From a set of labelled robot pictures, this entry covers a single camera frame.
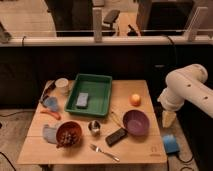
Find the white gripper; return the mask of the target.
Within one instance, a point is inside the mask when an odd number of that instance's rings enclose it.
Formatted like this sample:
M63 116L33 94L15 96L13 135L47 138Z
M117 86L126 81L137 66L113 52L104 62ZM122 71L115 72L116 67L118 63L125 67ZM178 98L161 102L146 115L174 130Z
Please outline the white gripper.
M160 102L165 109L162 112L162 126L169 128L176 119L176 113L173 111L178 111L182 107L182 98L169 88L165 88L159 95L157 101Z

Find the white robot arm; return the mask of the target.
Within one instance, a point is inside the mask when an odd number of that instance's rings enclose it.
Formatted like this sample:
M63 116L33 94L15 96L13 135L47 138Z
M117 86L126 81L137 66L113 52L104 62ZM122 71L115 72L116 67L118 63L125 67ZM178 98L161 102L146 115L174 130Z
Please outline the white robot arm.
M169 128L176 119L176 112L189 101L213 118L213 90L205 85L208 72L200 64L191 64L169 72L166 88L157 101L162 105L162 126Z

